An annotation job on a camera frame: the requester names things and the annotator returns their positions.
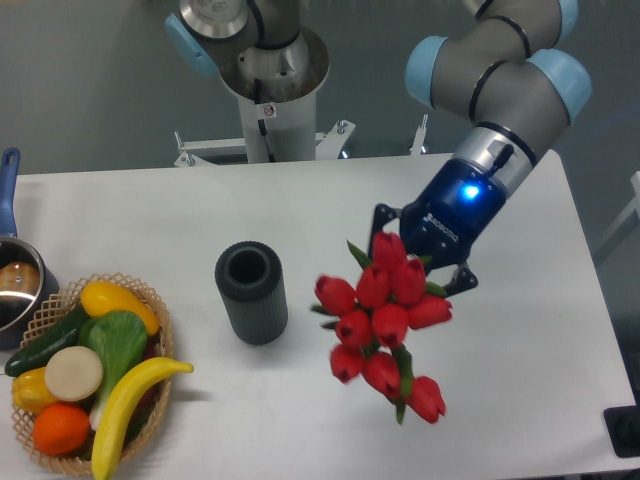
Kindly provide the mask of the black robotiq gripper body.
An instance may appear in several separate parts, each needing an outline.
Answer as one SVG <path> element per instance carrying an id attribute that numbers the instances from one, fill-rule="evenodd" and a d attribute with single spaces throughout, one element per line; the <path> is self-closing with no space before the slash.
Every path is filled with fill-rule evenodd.
<path id="1" fill-rule="evenodd" d="M 434 268 L 460 264 L 482 231 L 504 206 L 507 196 L 494 180 L 461 159 L 447 161 L 400 216 L 400 237 L 407 252 L 432 258 Z"/>

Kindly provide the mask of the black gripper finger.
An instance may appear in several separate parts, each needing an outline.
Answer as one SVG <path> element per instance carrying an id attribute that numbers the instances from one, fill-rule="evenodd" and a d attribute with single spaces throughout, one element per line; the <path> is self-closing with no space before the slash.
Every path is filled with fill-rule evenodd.
<path id="1" fill-rule="evenodd" d="M 367 253 L 370 258 L 373 257 L 374 239 L 375 236 L 383 230 L 383 228 L 391 221 L 400 217 L 401 209 L 391 207 L 384 203 L 378 203 L 373 210 L 370 236 Z"/>
<path id="2" fill-rule="evenodd" d="M 449 298 L 475 289 L 478 277 L 472 272 L 467 262 L 456 265 L 451 280 L 444 286 L 435 282 L 427 282 L 427 293 L 439 298 Z"/>

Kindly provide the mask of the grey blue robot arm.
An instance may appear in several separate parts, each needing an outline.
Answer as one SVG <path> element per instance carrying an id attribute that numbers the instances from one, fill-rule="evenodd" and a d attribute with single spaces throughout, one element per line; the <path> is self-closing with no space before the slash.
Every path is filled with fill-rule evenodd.
<path id="1" fill-rule="evenodd" d="M 454 266 L 449 294 L 475 287 L 473 243 L 591 95 L 585 68 L 557 49 L 577 17 L 574 1 L 485 1 L 466 36 L 427 37 L 409 56 L 407 92 L 473 128 L 413 202 L 378 205 L 371 229 L 397 221 L 408 253 Z M 236 97 L 250 162 L 319 157 L 316 96 L 329 58 L 298 2 L 183 1 L 165 30 L 194 70 Z"/>

